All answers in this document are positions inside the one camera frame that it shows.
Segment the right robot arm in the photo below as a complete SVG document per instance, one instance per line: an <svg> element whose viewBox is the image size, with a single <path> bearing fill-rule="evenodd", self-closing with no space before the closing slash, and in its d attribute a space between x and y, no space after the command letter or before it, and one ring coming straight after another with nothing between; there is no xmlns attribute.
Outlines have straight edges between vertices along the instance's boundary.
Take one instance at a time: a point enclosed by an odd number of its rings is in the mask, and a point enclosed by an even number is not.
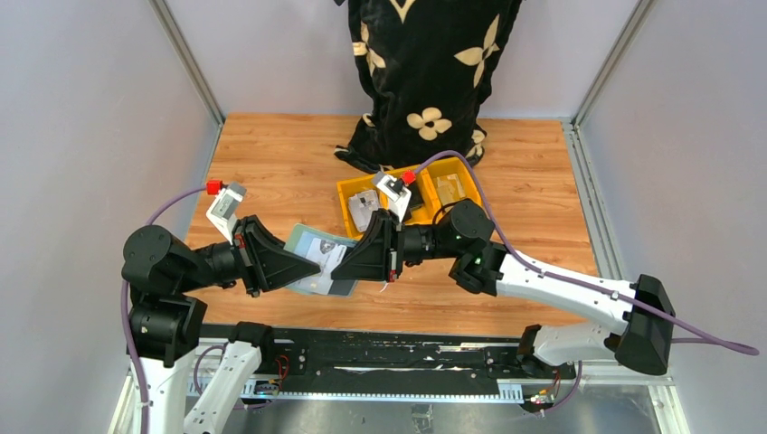
<svg viewBox="0 0 767 434"><path fill-rule="evenodd" d="M469 293L525 298L584 318L579 325L528 326L516 353L524 375L604 359L637 373L667 373L676 312L660 279L597 278L544 264L493 241L495 228L470 199L429 224L402 225L393 212L378 210L331 277L393 281L404 267L452 259L449 276Z"/></svg>

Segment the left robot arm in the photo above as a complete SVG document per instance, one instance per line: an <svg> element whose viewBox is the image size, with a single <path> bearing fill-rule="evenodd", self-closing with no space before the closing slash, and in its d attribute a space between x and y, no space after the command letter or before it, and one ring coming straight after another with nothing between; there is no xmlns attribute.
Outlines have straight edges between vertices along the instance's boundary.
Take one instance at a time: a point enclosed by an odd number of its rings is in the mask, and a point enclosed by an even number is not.
<svg viewBox="0 0 767 434"><path fill-rule="evenodd" d="M255 216L237 220L231 238L193 250L166 228L146 225L123 249L124 287L133 305L126 321L136 382L136 433L220 431L252 373L267 373L277 349L268 325L240 322L225 347L224 365L190 414L185 392L207 305L189 292L241 281L248 294L287 286L320 271L317 263L285 250Z"/></svg>

